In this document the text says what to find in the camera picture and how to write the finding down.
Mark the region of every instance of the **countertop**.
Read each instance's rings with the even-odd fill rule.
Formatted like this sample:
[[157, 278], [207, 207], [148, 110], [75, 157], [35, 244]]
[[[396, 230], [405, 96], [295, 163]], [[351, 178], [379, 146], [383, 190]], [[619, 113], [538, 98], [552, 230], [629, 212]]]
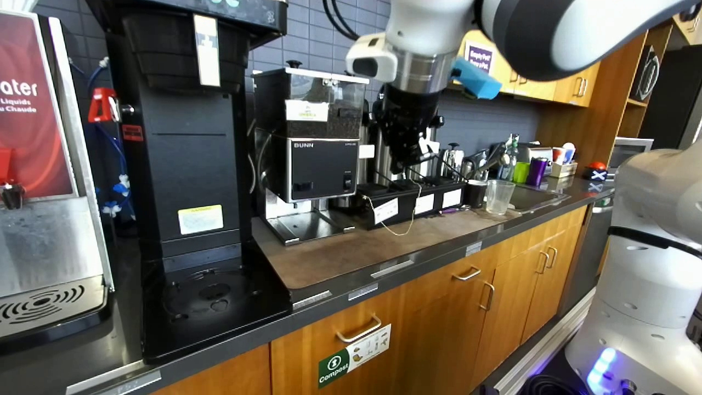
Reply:
[[491, 217], [483, 211], [459, 211], [418, 217], [405, 237], [386, 229], [359, 229], [282, 245], [260, 219], [254, 219], [254, 237], [287, 285], [293, 312], [161, 367], [141, 359], [139, 245], [129, 237], [112, 237], [117, 292], [110, 316], [76, 335], [0, 356], [0, 388], [22, 395], [148, 392], [583, 207], [612, 186], [570, 180], [551, 189], [567, 197], [528, 215]]

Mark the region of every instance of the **sticker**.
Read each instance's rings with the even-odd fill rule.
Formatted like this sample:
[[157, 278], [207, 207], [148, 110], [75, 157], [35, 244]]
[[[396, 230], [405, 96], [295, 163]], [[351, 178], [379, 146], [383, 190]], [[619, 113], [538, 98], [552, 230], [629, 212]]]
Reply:
[[441, 208], [460, 207], [460, 189], [444, 194]]
[[328, 102], [289, 98], [286, 100], [286, 121], [327, 122]]
[[462, 257], [478, 255], [483, 251], [483, 241], [465, 245]]
[[376, 144], [358, 144], [358, 157], [376, 157]]
[[379, 354], [390, 349], [390, 324], [379, 326], [378, 331], [351, 343], [347, 349], [320, 359], [318, 364], [318, 386], [327, 386], [328, 381], [348, 376], [363, 361], [378, 358]]
[[465, 44], [465, 60], [468, 60], [472, 66], [476, 66], [476, 68], [481, 68], [483, 73], [487, 73], [487, 75], [490, 75], [490, 71], [491, 71], [491, 56], [493, 56], [491, 49], [487, 49], [487, 46], [476, 46], [476, 44]]
[[179, 234], [196, 234], [224, 229], [222, 203], [177, 211]]
[[144, 129], [133, 122], [123, 122], [123, 141], [141, 143], [144, 141]]
[[220, 88], [216, 17], [193, 15], [193, 28], [200, 84]]
[[422, 196], [415, 202], [415, 215], [428, 212], [434, 208], [434, 196]]
[[373, 208], [376, 223], [382, 223], [400, 212], [396, 199], [388, 199]]

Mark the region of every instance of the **coffee dispenser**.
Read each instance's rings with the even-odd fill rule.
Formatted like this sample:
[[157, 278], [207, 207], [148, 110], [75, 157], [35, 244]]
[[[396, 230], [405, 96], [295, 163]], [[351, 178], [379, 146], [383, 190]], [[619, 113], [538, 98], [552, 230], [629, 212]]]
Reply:
[[289, 312], [250, 230], [244, 73], [286, 0], [89, 0], [105, 28], [142, 255], [144, 359]]
[[355, 194], [367, 86], [293, 66], [254, 73], [259, 186], [282, 244], [355, 229], [328, 199]]

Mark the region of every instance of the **cup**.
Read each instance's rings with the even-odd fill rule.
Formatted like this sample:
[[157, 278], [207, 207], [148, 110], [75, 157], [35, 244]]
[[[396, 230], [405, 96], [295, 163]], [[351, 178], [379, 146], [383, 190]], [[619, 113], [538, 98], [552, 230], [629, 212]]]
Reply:
[[490, 180], [485, 190], [485, 211], [491, 215], [505, 215], [515, 185], [509, 180]]
[[514, 180], [515, 185], [525, 185], [527, 178], [528, 178], [528, 163], [517, 163], [517, 164], [514, 164], [510, 180]]
[[485, 180], [468, 180], [468, 185], [462, 185], [462, 203], [468, 203], [469, 208], [485, 207], [485, 190]]
[[538, 159], [538, 157], [533, 157], [533, 159], [530, 159], [530, 164], [528, 164], [528, 178], [527, 178], [527, 185], [530, 185], [530, 186], [542, 186], [543, 176], [547, 176], [547, 167], [549, 167], [549, 163], [547, 163], [547, 159]]

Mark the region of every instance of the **stainless steel panel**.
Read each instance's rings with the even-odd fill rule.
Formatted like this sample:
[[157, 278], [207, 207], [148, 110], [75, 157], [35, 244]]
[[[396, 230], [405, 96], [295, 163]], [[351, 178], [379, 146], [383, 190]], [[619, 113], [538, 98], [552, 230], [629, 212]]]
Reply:
[[0, 208], [0, 296], [102, 274], [87, 197]]
[[52, 40], [50, 49], [57, 60], [54, 91], [57, 91], [59, 113], [63, 122], [72, 172], [75, 172], [75, 185], [76, 185], [76, 194], [87, 199], [87, 211], [91, 217], [89, 229], [94, 233], [94, 241], [98, 247], [98, 260], [105, 274], [105, 285], [113, 292], [113, 276], [112, 276], [107, 245], [102, 237], [101, 212], [94, 196], [87, 144], [84, 136], [84, 121], [82, 121], [79, 98], [75, 94], [72, 68], [65, 53], [65, 37], [63, 37], [61, 21], [57, 17], [48, 17], [48, 28]]
[[433, 94], [441, 91], [448, 86], [454, 68], [454, 53], [422, 56], [415, 53], [396, 53], [396, 79], [395, 88], [415, 91], [415, 94]]

